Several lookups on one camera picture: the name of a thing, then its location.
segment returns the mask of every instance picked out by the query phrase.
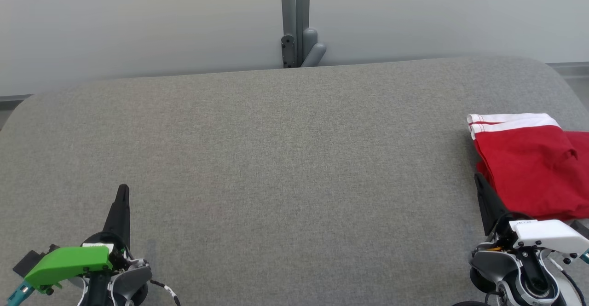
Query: white stripe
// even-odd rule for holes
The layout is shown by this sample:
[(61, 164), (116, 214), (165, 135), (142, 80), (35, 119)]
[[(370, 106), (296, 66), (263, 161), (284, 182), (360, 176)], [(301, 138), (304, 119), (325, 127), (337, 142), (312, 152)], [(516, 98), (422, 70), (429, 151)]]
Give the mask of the white stripe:
[(503, 123), (515, 120), (524, 120), (524, 119), (550, 119), (550, 115), (541, 113), (541, 114), (534, 114), (534, 113), (524, 113), (524, 114), (491, 114), (491, 115), (480, 115), (480, 114), (469, 114), (467, 116), (467, 121), (469, 124), (471, 123), (478, 123), (478, 122), (486, 122), (486, 123)]
[(165, 289), (166, 291), (168, 291), (168, 292), (169, 292), (169, 293), (172, 295), (172, 297), (178, 297), (178, 296), (177, 296), (177, 295), (174, 293), (174, 291), (172, 291), (172, 289), (170, 289), (170, 287), (169, 287), (169, 286), (167, 286), (167, 285), (165, 285), (165, 284), (164, 284), (164, 289)]
[(479, 132), (498, 132), (505, 130), (513, 130), (516, 128), (528, 128), (528, 127), (540, 127), (540, 126), (557, 126), (560, 128), (558, 123), (552, 118), (536, 118), (536, 119), (525, 119), (525, 120), (514, 120), (499, 124), (480, 124), (474, 123), (470, 125), (471, 137), (475, 140), (475, 134)]
[(550, 262), (552, 262), (552, 263), (553, 263), (553, 265), (554, 265), (554, 266), (555, 266), (555, 267), (556, 267), (558, 270), (560, 270), (560, 271), (563, 271), (563, 270), (564, 270), (564, 269), (562, 269), (562, 267), (561, 267), (559, 264), (557, 264), (557, 262), (556, 262), (556, 261), (555, 261), (553, 258), (551, 258), (551, 257), (548, 257), (548, 259), (550, 260)]

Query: gray baseboard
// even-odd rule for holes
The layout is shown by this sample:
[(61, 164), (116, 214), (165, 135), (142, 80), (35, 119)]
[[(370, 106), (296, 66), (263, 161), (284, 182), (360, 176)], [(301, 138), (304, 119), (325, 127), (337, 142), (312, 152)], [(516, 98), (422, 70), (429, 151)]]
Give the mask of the gray baseboard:
[(589, 62), (548, 63), (575, 92), (589, 110)]
[(32, 96), (32, 94), (23, 94), (21, 96), (2, 96), (0, 97), (0, 110), (14, 110), (23, 100)]

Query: robotic arm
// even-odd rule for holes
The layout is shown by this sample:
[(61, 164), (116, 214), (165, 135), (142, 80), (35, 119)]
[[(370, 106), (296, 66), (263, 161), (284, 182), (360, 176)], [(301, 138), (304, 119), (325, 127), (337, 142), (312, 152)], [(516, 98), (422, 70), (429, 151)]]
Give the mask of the robotic arm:
[(122, 184), (101, 232), (80, 247), (52, 244), (47, 254), (30, 251), (13, 268), (24, 281), (7, 306), (20, 305), (35, 290), (51, 295), (66, 279), (82, 289), (78, 306), (139, 306), (147, 297), (147, 282), (164, 287), (180, 306), (167, 285), (152, 279), (149, 263), (131, 255), (130, 244), (129, 187)]
[[(470, 277), (482, 292), (498, 295), (501, 306), (585, 306), (583, 294), (566, 271), (581, 259), (589, 263), (589, 229), (578, 222), (568, 226), (560, 220), (535, 220), (513, 213), (481, 174), (475, 175), (483, 228), (487, 239), (478, 244), (470, 259)], [(553, 262), (569, 279), (574, 293), (566, 295), (558, 280), (547, 270)]]

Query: cable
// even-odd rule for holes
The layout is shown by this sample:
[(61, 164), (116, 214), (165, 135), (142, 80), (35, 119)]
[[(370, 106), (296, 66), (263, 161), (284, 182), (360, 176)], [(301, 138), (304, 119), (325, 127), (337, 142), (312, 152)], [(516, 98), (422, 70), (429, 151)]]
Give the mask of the cable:
[(485, 296), (485, 304), (486, 305), (489, 304), (490, 295), (502, 295), (502, 293), (500, 293), (499, 291), (491, 291), (491, 292), (486, 293), (486, 296)]
[(27, 281), (23, 281), (21, 285), (17, 287), (12, 295), (8, 298), (8, 304), (6, 306), (19, 306), (25, 299), (27, 299), (35, 291), (35, 288)]
[(480, 302), (480, 301), (463, 301), (463, 302), (459, 302), (458, 304), (453, 304), (453, 306), (490, 306), (489, 305), (489, 296), (490, 295), (503, 296), (503, 293), (500, 293), (499, 291), (491, 291), (491, 292), (489, 292), (489, 293), (486, 294), (486, 296), (485, 296), (485, 302)]
[(575, 280), (567, 274), (567, 272), (562, 269), (562, 267), (557, 264), (557, 262), (553, 259), (549, 257), (550, 262), (553, 263), (553, 265), (560, 270), (560, 272), (566, 277), (566, 279), (568, 279), (568, 281), (572, 284), (572, 287), (575, 289), (575, 291), (577, 292), (577, 295), (579, 296), (579, 299), (581, 300), (581, 306), (587, 306), (587, 304), (585, 303), (585, 297), (583, 296), (583, 293), (581, 292), (581, 289), (579, 289), (579, 286), (577, 285), (577, 283), (575, 283)]
[(164, 288), (166, 291), (168, 291), (172, 295), (172, 298), (174, 298), (174, 302), (175, 302), (176, 306), (181, 306), (178, 296), (174, 293), (174, 291), (172, 291), (172, 289), (170, 289), (169, 286), (165, 285), (164, 283), (160, 283), (160, 282), (156, 281), (155, 279), (150, 279), (149, 282), (151, 284), (157, 285), (158, 287)]
[(570, 275), (568, 275), (566, 273), (566, 271), (562, 271), (562, 274), (566, 277), (566, 279), (568, 279), (568, 281), (572, 284), (572, 287), (575, 289), (575, 291), (579, 295), (579, 299), (581, 300), (581, 305), (587, 306), (587, 304), (585, 304), (585, 297), (583, 297), (583, 293), (581, 292), (581, 289), (579, 289), (579, 286), (577, 285), (577, 283), (575, 283), (574, 279), (572, 279), (572, 277)]

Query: teal connector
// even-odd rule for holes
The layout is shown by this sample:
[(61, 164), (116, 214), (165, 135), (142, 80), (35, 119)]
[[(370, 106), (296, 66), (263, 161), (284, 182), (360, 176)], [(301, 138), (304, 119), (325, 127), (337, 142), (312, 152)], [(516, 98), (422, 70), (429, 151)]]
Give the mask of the teal connector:
[(583, 260), (586, 264), (589, 265), (589, 249), (583, 253), (583, 255), (579, 256), (581, 260)]
[(8, 298), (7, 306), (19, 306), (21, 302), (23, 302), (33, 293), (33, 291), (35, 291), (35, 288), (33, 288), (31, 284), (27, 283), (27, 281), (23, 281), (18, 289), (14, 290), (12, 295)]

